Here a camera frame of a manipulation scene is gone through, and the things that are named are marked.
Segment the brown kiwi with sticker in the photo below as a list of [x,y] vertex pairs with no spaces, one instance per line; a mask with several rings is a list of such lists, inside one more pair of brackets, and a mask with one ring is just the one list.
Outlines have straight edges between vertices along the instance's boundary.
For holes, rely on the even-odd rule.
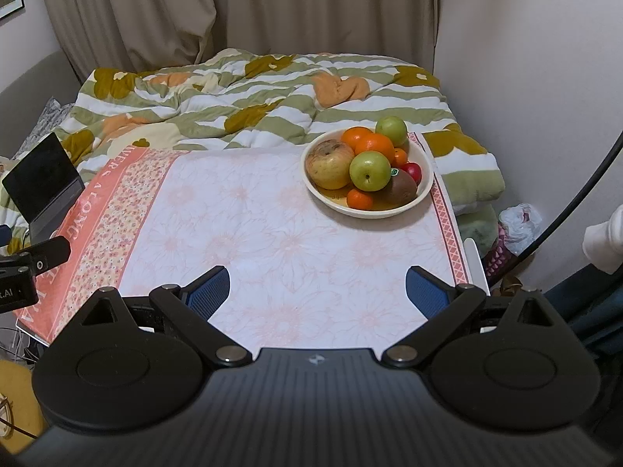
[[377,193],[377,199],[383,210],[399,208],[417,198],[417,189],[418,184],[411,175],[393,168],[390,181]]

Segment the small tangerine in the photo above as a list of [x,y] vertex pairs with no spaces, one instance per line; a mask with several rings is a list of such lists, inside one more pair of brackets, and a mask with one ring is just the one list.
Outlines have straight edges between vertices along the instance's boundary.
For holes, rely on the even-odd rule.
[[400,147],[395,147],[392,165],[395,168],[401,168],[409,162],[409,155]]
[[374,207],[374,196],[356,188],[347,193],[347,206],[351,209],[369,211]]

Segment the red cherry tomato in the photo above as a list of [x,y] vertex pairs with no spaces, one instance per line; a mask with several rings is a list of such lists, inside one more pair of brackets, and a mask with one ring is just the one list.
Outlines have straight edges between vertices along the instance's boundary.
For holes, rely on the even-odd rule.
[[405,173],[407,173],[412,178],[412,180],[415,181],[417,186],[420,185],[421,180],[422,180],[422,171],[418,163],[407,162],[404,165],[402,165],[400,169],[402,169],[402,171],[405,171]]

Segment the green apple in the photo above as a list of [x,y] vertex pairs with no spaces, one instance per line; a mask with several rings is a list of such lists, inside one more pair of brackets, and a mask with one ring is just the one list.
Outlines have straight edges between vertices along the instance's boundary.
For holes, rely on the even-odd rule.
[[365,151],[350,162],[350,180],[363,192],[378,192],[390,182],[391,169],[389,160],[383,154]]
[[375,126],[375,132],[389,138],[394,147],[401,147],[408,140],[407,125],[397,116],[379,119]]

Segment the large orange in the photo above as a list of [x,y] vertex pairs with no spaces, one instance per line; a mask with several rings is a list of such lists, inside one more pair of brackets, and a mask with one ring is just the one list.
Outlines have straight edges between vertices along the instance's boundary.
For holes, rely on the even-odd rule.
[[361,140],[368,138],[371,134],[372,131],[365,126],[352,126],[341,134],[340,140],[353,151],[356,151],[357,144],[359,144]]
[[394,163],[395,147],[392,140],[385,135],[368,133],[362,136],[355,145],[355,154],[363,152],[378,152],[387,158],[391,165]]

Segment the yellowish brown apple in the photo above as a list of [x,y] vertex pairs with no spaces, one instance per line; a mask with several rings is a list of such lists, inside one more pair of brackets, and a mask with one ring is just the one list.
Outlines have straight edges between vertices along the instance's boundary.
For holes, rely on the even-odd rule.
[[341,140],[323,140],[307,154],[305,172],[318,188],[339,190],[350,183],[350,163],[354,157],[353,149]]

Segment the black laptop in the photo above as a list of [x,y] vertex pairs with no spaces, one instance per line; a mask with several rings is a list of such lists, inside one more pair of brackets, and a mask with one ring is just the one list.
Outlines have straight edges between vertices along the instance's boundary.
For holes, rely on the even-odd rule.
[[84,183],[53,133],[42,139],[2,180],[28,223],[32,244],[47,241],[84,190]]

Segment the white plastic bag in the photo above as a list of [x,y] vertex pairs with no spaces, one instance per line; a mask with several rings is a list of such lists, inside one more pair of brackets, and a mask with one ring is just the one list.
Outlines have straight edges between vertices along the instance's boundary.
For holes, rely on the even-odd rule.
[[543,231],[543,218],[530,204],[504,209],[498,221],[505,232],[504,246],[515,256],[520,256]]

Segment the pink floral tablecloth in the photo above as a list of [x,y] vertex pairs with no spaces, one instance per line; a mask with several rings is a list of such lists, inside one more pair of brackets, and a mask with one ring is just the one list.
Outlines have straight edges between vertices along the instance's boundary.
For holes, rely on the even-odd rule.
[[230,293],[211,323],[248,350],[382,351],[424,322],[405,292],[410,268],[470,277],[445,190],[391,218],[350,217],[310,194],[301,154],[123,150],[65,218],[70,259],[38,277],[19,326],[50,342],[100,287],[142,296],[222,266]]

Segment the patterned grey pillow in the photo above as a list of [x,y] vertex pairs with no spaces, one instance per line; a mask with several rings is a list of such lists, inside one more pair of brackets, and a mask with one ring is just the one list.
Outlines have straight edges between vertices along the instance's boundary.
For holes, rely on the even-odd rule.
[[61,122],[66,119],[74,104],[61,104],[56,98],[51,97],[46,101],[42,112],[40,113],[31,133],[24,139],[13,159],[21,158],[28,153],[33,147],[39,144],[39,141],[48,136],[53,129],[57,128]]

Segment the grey sofa headboard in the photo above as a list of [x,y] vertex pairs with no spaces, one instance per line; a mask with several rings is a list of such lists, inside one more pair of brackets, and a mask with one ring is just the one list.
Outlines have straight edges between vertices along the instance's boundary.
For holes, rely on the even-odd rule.
[[49,98],[74,102],[81,83],[64,52],[39,61],[1,93],[1,155],[11,157],[31,133]]

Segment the cream oval fruit bowl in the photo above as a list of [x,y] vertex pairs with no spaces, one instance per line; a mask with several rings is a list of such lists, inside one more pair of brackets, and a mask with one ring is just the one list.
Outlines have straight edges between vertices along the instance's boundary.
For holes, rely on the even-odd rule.
[[383,208],[381,208],[381,205],[379,205],[379,201],[377,199],[377,193],[379,191],[366,192],[374,196],[374,207],[372,208],[372,210],[369,211],[356,210],[351,209],[347,206],[347,193],[350,189],[356,188],[353,185],[352,181],[350,181],[350,183],[346,187],[339,190],[331,191],[318,188],[310,180],[310,177],[307,176],[304,167],[304,160],[307,157],[307,154],[310,153],[310,150],[313,146],[315,146],[316,144],[320,144],[320,142],[323,140],[340,140],[341,134],[344,131],[346,130],[334,130],[318,136],[308,145],[308,147],[303,152],[303,155],[301,157],[301,170],[303,175],[303,181],[306,185],[306,188],[313,196],[315,196],[318,200],[320,200],[325,205],[337,212],[340,212],[350,217],[361,219],[383,219],[393,217],[411,210],[416,205],[420,204],[420,202],[423,202],[426,199],[426,197],[431,192],[435,179],[433,162],[431,162],[430,157],[427,155],[426,151],[423,150],[417,138],[413,135],[408,136],[408,140],[400,147],[408,153],[409,162],[418,163],[422,171],[422,180],[417,189],[417,198],[411,201],[409,204],[403,205],[399,208],[383,210]]

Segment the green striped floral quilt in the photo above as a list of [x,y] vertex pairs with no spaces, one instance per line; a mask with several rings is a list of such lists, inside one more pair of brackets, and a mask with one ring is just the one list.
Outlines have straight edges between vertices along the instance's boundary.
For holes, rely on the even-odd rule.
[[257,55],[224,49],[185,67],[131,73],[97,68],[55,134],[84,180],[125,147],[227,150],[308,144],[397,116],[434,157],[460,234],[489,251],[493,201],[505,182],[492,153],[458,124],[439,80],[376,55]]

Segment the beige curtain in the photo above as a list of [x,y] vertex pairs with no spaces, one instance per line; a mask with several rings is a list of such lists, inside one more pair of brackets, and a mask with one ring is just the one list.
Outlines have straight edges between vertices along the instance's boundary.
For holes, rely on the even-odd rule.
[[439,0],[44,0],[80,77],[94,68],[154,71],[221,49],[358,53],[430,68]]

